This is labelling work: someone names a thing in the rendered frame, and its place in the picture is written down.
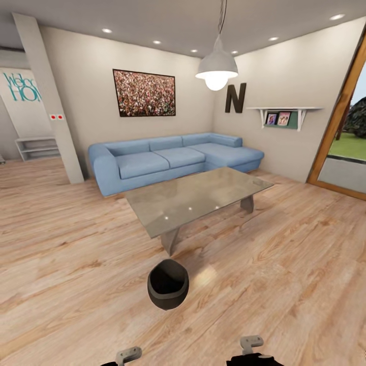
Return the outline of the cauldron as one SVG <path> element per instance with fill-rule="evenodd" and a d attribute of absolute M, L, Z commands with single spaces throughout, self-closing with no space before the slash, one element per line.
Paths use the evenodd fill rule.
<path fill-rule="evenodd" d="M 157 307 L 165 311 L 175 309 L 188 294 L 188 272 L 176 261 L 166 259 L 150 272 L 147 288 L 151 301 Z"/>

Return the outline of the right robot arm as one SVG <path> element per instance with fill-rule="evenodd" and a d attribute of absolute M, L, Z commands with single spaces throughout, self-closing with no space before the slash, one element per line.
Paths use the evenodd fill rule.
<path fill-rule="evenodd" d="M 260 335 L 240 337 L 242 355 L 233 356 L 231 360 L 226 361 L 227 366 L 283 366 L 274 361 L 274 357 L 271 355 L 253 353 L 252 347 L 259 347 L 263 344 L 264 340 Z"/>

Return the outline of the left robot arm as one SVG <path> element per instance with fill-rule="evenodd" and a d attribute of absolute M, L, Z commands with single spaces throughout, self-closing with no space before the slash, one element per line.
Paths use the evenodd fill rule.
<path fill-rule="evenodd" d="M 141 357 L 142 349 L 140 347 L 132 347 L 126 350 L 121 350 L 116 354 L 116 360 L 105 363 L 101 366 L 125 366 L 125 363 L 137 360 Z"/>

